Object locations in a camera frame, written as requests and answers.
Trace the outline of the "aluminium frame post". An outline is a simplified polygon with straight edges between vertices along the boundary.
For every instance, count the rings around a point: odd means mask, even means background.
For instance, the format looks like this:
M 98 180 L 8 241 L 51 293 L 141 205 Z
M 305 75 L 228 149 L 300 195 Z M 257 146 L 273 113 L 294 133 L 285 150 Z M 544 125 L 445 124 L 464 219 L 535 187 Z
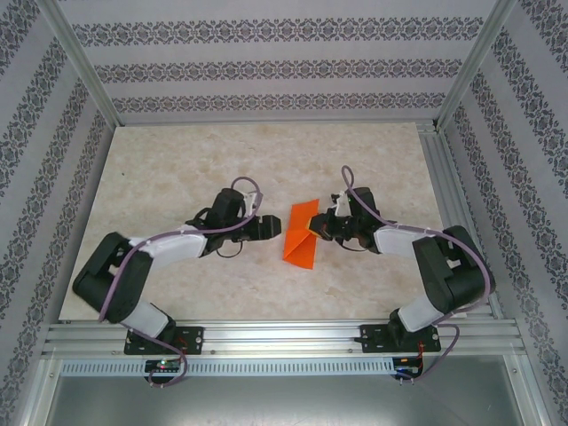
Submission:
M 483 63 L 485 56 L 491 49 L 491 45 L 500 33 L 507 18 L 517 0 L 495 0 L 495 4 L 489 13 L 487 20 L 481 27 L 479 35 L 474 42 L 467 58 L 463 62 L 461 70 L 447 93 L 447 96 L 439 110 L 436 122 L 437 132 L 442 131 L 451 121 L 454 110 L 459 106 L 473 80 L 477 70 Z
M 121 116 L 101 82 L 95 67 L 91 64 L 72 25 L 59 6 L 59 2 L 57 0 L 35 1 L 107 124 L 112 129 L 124 127 L 125 124 Z

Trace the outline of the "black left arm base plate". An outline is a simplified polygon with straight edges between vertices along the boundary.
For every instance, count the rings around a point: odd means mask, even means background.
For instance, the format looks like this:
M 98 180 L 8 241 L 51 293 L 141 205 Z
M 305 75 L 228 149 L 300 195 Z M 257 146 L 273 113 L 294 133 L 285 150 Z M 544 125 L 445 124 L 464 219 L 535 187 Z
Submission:
M 164 330 L 158 339 L 176 348 L 185 355 L 200 355 L 203 345 L 203 327 L 173 327 Z M 129 331 L 123 352 L 126 355 L 175 355 L 172 349 L 154 343 L 141 335 Z

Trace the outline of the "left controller circuit board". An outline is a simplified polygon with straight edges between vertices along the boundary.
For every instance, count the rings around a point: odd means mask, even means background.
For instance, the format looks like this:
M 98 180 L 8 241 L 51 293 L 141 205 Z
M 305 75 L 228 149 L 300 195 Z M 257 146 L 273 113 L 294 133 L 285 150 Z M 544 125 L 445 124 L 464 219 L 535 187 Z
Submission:
M 148 374 L 152 372 L 174 374 L 179 370 L 180 362 L 173 359 L 147 360 L 145 364 L 145 372 Z

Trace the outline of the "orange paper sheet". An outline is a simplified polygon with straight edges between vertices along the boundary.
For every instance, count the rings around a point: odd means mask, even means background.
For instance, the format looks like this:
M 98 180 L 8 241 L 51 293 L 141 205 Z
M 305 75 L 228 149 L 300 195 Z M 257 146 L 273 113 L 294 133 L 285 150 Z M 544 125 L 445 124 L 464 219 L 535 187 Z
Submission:
M 309 229 L 309 223 L 318 213 L 318 199 L 292 206 L 282 257 L 285 262 L 313 269 L 318 237 Z

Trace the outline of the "controller circuit board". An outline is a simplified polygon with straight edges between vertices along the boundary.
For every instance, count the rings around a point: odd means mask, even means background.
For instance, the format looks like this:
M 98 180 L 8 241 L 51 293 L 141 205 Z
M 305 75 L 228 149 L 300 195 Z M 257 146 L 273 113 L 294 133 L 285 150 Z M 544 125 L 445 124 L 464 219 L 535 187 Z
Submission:
M 423 358 L 395 358 L 394 367 L 397 371 L 402 371 L 407 375 L 420 375 L 423 370 Z
M 180 362 L 173 359 L 147 360 L 145 364 L 145 372 L 148 374 L 152 372 L 174 374 L 179 370 Z

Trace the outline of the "grey metal panel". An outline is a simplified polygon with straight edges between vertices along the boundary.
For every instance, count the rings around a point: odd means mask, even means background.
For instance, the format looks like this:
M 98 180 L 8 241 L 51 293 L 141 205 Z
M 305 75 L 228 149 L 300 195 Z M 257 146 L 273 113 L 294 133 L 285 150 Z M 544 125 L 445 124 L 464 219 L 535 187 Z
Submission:
M 65 377 L 47 426 L 525 426 L 508 389 L 398 385 L 383 376 Z

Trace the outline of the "right controller circuit board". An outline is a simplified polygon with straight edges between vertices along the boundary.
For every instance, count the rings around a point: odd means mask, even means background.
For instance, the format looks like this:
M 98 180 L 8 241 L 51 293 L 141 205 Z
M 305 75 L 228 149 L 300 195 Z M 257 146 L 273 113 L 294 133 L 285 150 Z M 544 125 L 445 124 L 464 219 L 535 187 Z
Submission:
M 407 375 L 420 375 L 423 370 L 423 358 L 395 358 L 394 367 L 397 371 L 402 371 Z

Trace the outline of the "long aluminium mounting rail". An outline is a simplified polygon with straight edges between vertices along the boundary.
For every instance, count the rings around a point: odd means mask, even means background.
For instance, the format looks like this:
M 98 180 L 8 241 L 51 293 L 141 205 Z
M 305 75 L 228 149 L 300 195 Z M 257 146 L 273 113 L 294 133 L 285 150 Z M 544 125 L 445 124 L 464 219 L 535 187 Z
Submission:
M 316 358 L 362 353 L 355 342 L 360 320 L 322 321 L 185 321 L 202 327 L 205 358 Z M 468 318 L 453 321 L 460 337 L 451 353 L 468 355 L 526 354 L 512 319 Z M 41 354 L 48 358 L 118 358 L 127 329 L 94 321 L 71 321 L 49 327 Z

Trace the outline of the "aluminium side rail profile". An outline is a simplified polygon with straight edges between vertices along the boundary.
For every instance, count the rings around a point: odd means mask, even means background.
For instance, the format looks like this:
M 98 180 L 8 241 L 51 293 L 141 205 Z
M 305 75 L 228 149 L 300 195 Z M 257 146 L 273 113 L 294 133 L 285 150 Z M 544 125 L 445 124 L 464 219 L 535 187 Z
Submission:
M 462 225 L 470 234 L 484 260 L 487 260 L 475 229 L 473 219 L 454 166 L 444 134 L 439 134 L 430 123 L 417 123 L 425 161 L 430 174 L 439 214 L 444 227 Z

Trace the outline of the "aluminium frame beam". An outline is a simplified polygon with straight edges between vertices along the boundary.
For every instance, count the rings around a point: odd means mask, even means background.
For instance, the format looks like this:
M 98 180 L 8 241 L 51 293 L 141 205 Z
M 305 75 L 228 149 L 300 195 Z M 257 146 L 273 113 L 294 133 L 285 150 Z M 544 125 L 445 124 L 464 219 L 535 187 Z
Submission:
M 524 426 L 549 426 L 549 416 L 527 355 L 504 355 L 517 408 Z
M 20 426 L 46 426 L 62 370 L 61 359 L 41 359 Z

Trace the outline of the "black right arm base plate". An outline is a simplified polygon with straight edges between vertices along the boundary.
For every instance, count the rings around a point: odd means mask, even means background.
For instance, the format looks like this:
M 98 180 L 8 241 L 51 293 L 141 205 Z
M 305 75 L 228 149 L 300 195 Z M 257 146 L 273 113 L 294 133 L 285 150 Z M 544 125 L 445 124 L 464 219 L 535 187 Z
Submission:
M 361 345 L 364 353 L 410 353 L 420 348 L 427 353 L 441 351 L 438 329 L 433 326 L 408 332 L 403 326 L 364 324 L 359 332 L 360 337 L 355 337 L 354 341 Z

